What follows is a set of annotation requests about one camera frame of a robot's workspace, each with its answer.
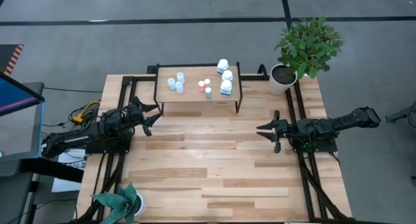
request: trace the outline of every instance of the black floor stripe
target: black floor stripe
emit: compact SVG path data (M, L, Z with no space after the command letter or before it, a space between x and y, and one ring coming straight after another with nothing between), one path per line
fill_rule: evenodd
M57 26L57 25L140 25L174 23L267 23L284 22L285 18L189 18L189 19L116 19L108 21L4 21L0 26Z
M290 28L292 24L292 16L291 11L289 10L289 2L288 0L281 0L281 3L283 5L283 11L285 13L286 26L287 28Z
M72 25L152 25L185 23L270 23L312 18L192 18L192 19L121 19L108 21L4 21L0 26L72 26ZM416 21L416 16L328 17L327 22Z

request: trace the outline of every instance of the small white bottle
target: small white bottle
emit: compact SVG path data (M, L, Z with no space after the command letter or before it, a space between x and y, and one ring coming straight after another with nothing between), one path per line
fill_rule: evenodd
M169 85L169 88L171 90L175 90L176 89L176 87L175 87L175 79L174 78L169 78L168 79L168 85Z
M221 59L216 66L216 72L222 75L226 70L228 70L228 61L226 59Z
M205 83L203 81L198 82L198 86L200 87L200 92L205 90Z
M221 95L229 97L231 96L231 90L233 89L233 84L229 80L224 80L221 83Z
M181 83L181 81L177 81L176 84L176 92L179 94L183 93L183 84Z
M205 89L205 97L206 97L207 99L210 99L210 98L211 98L211 88L210 88L210 87L207 87L207 88Z
M222 81L224 81L224 80L233 81L233 72L230 71L230 70L227 70L227 71L223 72Z
M211 80L210 79L205 79L205 80L203 80L203 83L205 84L205 87L208 87L209 84L211 83Z
M181 82L182 84L185 83L185 76L182 72L178 72L176 74L177 81Z

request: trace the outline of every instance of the potted plant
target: potted plant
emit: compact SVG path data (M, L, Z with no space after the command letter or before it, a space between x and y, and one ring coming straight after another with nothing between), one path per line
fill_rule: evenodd
M116 194L105 192L92 197L111 208L110 214L100 224L113 224L122 218L126 224L132 224L135 216L146 211L146 197L137 193L131 183L125 189L118 185Z
M288 30L282 28L282 38L274 48L281 48L281 56L270 71L269 90L274 95L286 91L305 74L315 78L319 70L329 71L326 64L337 56L344 44L334 28L325 25L325 18L294 22Z

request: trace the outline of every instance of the white paper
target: white paper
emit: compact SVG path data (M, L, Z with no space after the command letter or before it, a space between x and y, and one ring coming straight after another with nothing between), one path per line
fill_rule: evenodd
M84 149L71 149L66 153L61 153L59 155L58 162L67 163L67 162L74 162L71 164L67 164L68 166L72 166L81 170L85 168L85 161L80 162L85 156ZM52 192L68 192L68 191L79 191L81 189L81 183L78 182L71 182L62 179L54 179Z

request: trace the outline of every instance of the white flower pot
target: white flower pot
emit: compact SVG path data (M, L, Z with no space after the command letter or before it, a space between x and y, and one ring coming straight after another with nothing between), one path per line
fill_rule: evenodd
M280 84L273 79L272 72L278 66L283 66L283 64L276 64L270 70L270 78L268 80L268 90L273 95L281 95L284 93L288 88L290 88L297 80L298 80L298 73L294 73L294 81L291 84Z
M144 194L136 193L138 198L142 201L142 205L138 209L138 211L135 213L135 216L141 216L145 213L145 211L148 209L148 199Z

